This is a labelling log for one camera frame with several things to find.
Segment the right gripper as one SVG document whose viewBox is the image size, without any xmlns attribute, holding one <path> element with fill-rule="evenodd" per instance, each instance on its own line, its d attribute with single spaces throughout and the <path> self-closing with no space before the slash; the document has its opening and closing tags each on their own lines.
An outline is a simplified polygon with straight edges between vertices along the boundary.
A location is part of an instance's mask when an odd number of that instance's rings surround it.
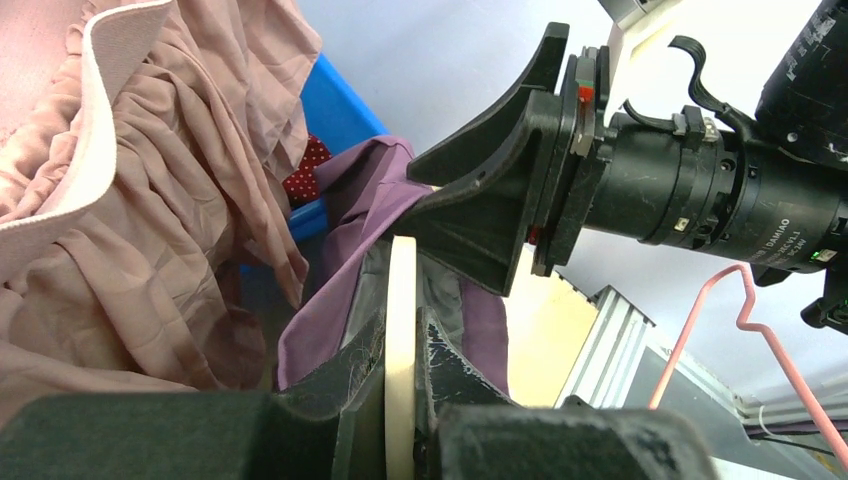
<svg viewBox="0 0 848 480">
<path fill-rule="evenodd" d="M 420 252 L 495 295 L 510 293 L 533 228 L 531 273 L 549 276 L 574 250 L 606 162 L 607 46 L 569 57 L 570 26 L 551 22 L 524 70 L 493 104 L 407 167 L 435 186 L 391 225 Z"/>
</svg>

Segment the pink wire hanger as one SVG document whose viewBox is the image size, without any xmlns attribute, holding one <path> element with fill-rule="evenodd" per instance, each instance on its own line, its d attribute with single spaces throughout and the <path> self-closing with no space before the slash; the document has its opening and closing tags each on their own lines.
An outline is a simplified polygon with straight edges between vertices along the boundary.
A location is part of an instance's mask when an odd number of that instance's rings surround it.
<svg viewBox="0 0 848 480">
<path fill-rule="evenodd" d="M 756 288 L 740 265 L 693 274 L 652 267 L 641 283 L 660 327 L 754 407 L 761 432 L 811 425 L 847 465 L 847 338 L 799 316 L 822 275 Z"/>
</svg>

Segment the purple pleated skirt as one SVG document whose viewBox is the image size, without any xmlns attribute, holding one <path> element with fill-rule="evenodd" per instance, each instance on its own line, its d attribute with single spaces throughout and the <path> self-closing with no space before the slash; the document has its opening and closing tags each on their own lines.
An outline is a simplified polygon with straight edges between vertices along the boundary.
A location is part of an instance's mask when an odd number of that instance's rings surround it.
<svg viewBox="0 0 848 480">
<path fill-rule="evenodd" d="M 403 139 L 378 136 L 319 165 L 329 231 L 318 288 L 278 342 L 277 383 L 297 383 L 349 343 L 386 306 L 389 226 L 430 188 L 406 178 L 413 151 Z M 430 307 L 449 340 L 503 393 L 508 387 L 508 328 L 503 300 L 420 256 L 409 273 L 418 306 Z"/>
</svg>

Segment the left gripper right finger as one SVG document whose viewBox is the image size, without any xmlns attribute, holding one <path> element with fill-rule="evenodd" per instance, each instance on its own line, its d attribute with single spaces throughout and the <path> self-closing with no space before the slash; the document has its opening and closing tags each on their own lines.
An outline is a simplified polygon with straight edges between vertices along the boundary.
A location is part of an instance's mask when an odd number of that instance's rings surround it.
<svg viewBox="0 0 848 480">
<path fill-rule="evenodd" d="M 522 407 L 447 340 L 435 313 L 416 318 L 418 479 L 715 479 L 706 445 L 672 413 Z"/>
</svg>

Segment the red polka dot skirt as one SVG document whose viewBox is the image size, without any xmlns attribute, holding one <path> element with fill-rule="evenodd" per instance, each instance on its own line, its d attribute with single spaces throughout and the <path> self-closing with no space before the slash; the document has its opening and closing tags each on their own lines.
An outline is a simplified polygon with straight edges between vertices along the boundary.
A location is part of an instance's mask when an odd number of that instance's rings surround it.
<svg viewBox="0 0 848 480">
<path fill-rule="evenodd" d="M 298 168 L 282 183 L 293 209 L 320 198 L 321 188 L 318 186 L 315 170 L 332 157 L 325 143 L 317 136 L 310 134 Z"/>
</svg>

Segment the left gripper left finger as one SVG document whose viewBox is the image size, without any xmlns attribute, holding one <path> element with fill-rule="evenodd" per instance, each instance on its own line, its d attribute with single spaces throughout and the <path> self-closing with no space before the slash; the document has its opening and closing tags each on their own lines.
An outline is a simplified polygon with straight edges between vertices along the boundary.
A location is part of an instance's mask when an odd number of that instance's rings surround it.
<svg viewBox="0 0 848 480">
<path fill-rule="evenodd" d="M 5 479 L 381 479 L 377 312 L 281 393 L 65 394 L 1 432 Z"/>
</svg>

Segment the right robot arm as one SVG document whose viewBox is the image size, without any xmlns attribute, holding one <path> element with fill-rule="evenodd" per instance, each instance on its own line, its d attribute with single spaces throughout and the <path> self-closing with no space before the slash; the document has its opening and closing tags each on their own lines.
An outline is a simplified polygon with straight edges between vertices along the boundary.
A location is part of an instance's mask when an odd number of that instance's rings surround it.
<svg viewBox="0 0 848 480">
<path fill-rule="evenodd" d="M 409 164 L 408 179 L 433 191 L 391 232 L 501 296 L 525 244 L 547 276 L 584 228 L 742 261 L 761 287 L 821 271 L 801 318 L 845 332 L 846 3 L 819 4 L 753 115 L 706 89 L 706 50 L 683 35 L 670 45 L 692 59 L 690 103 L 667 119 L 629 101 L 612 113 L 622 49 L 567 55 L 568 38 L 548 24 L 510 89 Z"/>
</svg>

